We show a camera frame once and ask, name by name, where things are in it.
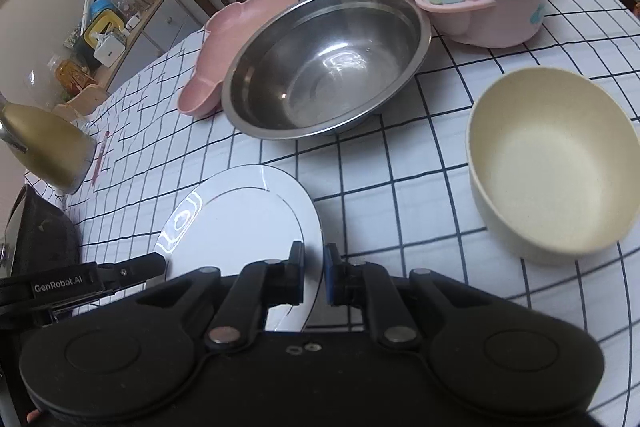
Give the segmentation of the cream bowl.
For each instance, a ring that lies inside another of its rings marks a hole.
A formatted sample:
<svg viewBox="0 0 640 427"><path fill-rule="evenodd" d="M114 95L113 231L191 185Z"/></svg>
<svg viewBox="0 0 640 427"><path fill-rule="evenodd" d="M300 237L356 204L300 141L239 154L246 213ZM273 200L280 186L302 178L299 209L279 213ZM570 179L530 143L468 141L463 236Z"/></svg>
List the cream bowl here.
<svg viewBox="0 0 640 427"><path fill-rule="evenodd" d="M509 253L562 265L606 251L639 218L639 137L590 79L535 66L496 80L466 132L472 195Z"/></svg>

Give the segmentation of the pink mouse-shaped plate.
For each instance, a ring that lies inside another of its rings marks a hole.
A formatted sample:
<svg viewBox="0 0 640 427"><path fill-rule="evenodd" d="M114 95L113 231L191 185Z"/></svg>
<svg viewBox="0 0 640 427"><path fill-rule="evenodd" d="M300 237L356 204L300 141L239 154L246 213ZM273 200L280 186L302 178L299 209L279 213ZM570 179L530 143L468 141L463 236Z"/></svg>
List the pink mouse-shaped plate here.
<svg viewBox="0 0 640 427"><path fill-rule="evenodd" d="M180 92L177 108L186 116L210 115L220 103L224 77L236 54L266 23L298 0L246 0L233 2L205 24L204 43L193 74Z"/></svg>

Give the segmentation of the white tissue box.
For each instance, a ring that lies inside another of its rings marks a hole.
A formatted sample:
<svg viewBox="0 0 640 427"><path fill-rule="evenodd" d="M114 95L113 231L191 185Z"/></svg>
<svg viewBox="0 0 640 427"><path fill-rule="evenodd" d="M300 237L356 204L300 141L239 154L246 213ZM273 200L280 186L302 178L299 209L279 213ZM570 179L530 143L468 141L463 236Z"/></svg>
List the white tissue box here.
<svg viewBox="0 0 640 427"><path fill-rule="evenodd" d="M104 34L94 32L96 47L93 57L105 67L111 67L126 50L126 39L118 29Z"/></svg>

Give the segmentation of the red pen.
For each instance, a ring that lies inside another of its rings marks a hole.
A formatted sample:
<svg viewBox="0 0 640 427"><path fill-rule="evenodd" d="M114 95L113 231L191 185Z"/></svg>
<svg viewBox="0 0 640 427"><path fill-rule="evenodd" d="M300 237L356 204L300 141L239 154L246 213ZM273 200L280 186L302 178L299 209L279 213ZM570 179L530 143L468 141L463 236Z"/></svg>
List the red pen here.
<svg viewBox="0 0 640 427"><path fill-rule="evenodd" d="M106 130L105 133L104 133L104 137L103 137L103 139L102 139L102 141L100 143L98 156L96 156L96 161L94 162L94 169L93 169L93 174L92 174L92 178L91 178L91 186L92 187L94 187L96 185L96 181L98 181L99 174L100 174L100 171L101 171L102 161L103 161L105 150L106 150L106 146L107 146L108 140L110 138L111 138L111 132Z"/></svg>

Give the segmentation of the white ceramic plate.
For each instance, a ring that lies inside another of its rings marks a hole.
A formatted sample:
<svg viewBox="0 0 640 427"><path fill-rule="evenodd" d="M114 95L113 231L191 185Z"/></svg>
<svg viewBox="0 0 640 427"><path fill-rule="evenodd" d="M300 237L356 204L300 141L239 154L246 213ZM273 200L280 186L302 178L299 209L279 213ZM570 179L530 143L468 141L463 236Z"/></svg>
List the white ceramic plate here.
<svg viewBox="0 0 640 427"><path fill-rule="evenodd" d="M250 262L286 259L294 242L304 244L303 302L271 309L266 329L300 332L320 291L323 236L310 196L288 173L247 165L215 174L179 202L153 251L170 280L204 267L236 275Z"/></svg>

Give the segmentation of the checked white tablecloth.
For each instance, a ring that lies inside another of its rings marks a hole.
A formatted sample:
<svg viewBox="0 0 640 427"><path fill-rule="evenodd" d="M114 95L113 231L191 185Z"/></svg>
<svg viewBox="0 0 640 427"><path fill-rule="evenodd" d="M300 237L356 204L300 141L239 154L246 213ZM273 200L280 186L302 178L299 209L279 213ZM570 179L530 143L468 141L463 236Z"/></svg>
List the checked white tablecloth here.
<svg viewBox="0 0 640 427"><path fill-rule="evenodd" d="M591 402L607 426L639 421L639 235L562 267L518 260L488 233L471 195L465 128L473 102L501 74L544 65L579 72L639 116L639 22L618 0L548 0L529 42L486 50L434 38L416 79L378 116L342 135L259 141L216 115L179 114L178 93L204 41L185 31L134 74L87 122L101 167L70 197L34 189L63 209L86 260L114 262L154 246L194 187L232 167L270 164L306 188L324 236L349 258L394 274L426 265L561 317L596 338L605 355Z"/></svg>

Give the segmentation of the black cooking pot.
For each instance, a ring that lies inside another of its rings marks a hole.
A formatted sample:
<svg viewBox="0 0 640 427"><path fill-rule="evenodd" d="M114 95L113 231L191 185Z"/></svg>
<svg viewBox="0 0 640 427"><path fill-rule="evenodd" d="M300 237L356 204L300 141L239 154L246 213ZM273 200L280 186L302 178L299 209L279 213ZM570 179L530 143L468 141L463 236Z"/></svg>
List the black cooking pot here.
<svg viewBox="0 0 640 427"><path fill-rule="evenodd" d="M25 184L1 234L2 279L79 262L79 236L70 218Z"/></svg>

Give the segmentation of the large steel bowl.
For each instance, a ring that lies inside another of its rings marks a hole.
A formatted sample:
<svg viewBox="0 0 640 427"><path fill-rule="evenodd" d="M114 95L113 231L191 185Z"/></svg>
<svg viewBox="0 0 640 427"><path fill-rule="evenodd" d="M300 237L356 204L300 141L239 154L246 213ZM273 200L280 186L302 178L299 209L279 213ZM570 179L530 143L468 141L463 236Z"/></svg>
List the large steel bowl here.
<svg viewBox="0 0 640 427"><path fill-rule="evenodd" d="M256 139L290 141L357 126L422 66L431 22L412 0L304 0L242 46L222 109Z"/></svg>

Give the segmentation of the gold kettle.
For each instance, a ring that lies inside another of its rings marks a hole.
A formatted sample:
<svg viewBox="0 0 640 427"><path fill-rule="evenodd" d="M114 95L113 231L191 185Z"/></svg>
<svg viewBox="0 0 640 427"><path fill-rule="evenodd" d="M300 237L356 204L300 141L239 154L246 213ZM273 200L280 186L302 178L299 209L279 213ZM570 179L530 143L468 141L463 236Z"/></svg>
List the gold kettle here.
<svg viewBox="0 0 640 427"><path fill-rule="evenodd" d="M91 167L96 141L62 117L1 97L1 140L31 173L74 194Z"/></svg>

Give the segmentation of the wooden sideboard cabinet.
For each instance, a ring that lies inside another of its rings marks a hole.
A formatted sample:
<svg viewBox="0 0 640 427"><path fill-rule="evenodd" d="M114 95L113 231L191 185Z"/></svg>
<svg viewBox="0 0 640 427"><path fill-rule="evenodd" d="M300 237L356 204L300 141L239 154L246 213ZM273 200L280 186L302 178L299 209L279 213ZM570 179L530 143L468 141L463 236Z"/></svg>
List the wooden sideboard cabinet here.
<svg viewBox="0 0 640 427"><path fill-rule="evenodd" d="M85 114L198 29L180 0L91 0L89 14L72 32L65 56L52 55L47 70L62 89L59 109Z"/></svg>

